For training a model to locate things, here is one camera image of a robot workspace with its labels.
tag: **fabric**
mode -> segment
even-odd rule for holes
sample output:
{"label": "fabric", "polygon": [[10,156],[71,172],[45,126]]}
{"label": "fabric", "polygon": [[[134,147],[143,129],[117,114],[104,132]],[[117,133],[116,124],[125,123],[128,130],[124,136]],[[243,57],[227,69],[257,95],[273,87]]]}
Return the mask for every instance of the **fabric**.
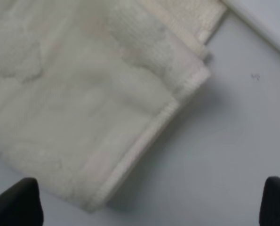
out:
{"label": "fabric", "polygon": [[95,210],[208,77],[134,0],[0,0],[0,159]]}
{"label": "fabric", "polygon": [[280,178],[270,177],[264,186],[260,226],[280,226]]}
{"label": "fabric", "polygon": [[42,226],[43,222],[36,179],[25,178],[0,195],[0,226]]}
{"label": "fabric", "polygon": [[226,11],[218,0],[139,0],[153,15],[171,29],[199,58],[204,46]]}

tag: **white towel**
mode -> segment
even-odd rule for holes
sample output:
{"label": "white towel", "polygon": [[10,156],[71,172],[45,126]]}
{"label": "white towel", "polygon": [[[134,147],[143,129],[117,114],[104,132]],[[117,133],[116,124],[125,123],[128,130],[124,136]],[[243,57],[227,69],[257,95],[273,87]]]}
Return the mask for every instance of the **white towel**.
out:
{"label": "white towel", "polygon": [[94,210],[208,76],[133,0],[0,0],[0,158]]}
{"label": "white towel", "polygon": [[218,0],[139,0],[171,29],[199,58],[208,50],[206,41],[217,28],[226,6]]}

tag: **plush fabric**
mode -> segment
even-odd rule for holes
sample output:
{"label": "plush fabric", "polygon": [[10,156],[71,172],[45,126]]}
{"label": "plush fabric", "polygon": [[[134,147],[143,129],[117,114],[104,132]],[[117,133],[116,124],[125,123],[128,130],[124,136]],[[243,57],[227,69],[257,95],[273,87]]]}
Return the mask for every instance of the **plush fabric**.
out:
{"label": "plush fabric", "polygon": [[204,46],[226,11],[218,0],[139,0],[144,7],[171,29],[199,58]]}
{"label": "plush fabric", "polygon": [[208,77],[134,0],[0,0],[0,159],[95,210]]}

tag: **table surface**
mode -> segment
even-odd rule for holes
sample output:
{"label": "table surface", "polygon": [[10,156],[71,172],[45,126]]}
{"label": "table surface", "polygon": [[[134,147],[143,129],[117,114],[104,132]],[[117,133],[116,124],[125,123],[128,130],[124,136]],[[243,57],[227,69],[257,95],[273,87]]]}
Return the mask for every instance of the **table surface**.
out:
{"label": "table surface", "polygon": [[[214,76],[107,206],[41,192],[46,226],[257,226],[280,176],[280,53],[230,13],[208,44]],[[0,193],[22,178],[0,162]]]}

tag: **fluffy towel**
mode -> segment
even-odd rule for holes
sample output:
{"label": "fluffy towel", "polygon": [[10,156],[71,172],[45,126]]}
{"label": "fluffy towel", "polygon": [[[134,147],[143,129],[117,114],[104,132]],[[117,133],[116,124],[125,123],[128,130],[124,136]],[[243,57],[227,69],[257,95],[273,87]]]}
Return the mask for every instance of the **fluffy towel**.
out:
{"label": "fluffy towel", "polygon": [[171,29],[198,57],[208,50],[204,43],[217,28],[226,11],[219,0],[139,0]]}
{"label": "fluffy towel", "polygon": [[94,210],[208,76],[134,0],[0,0],[0,158]]}

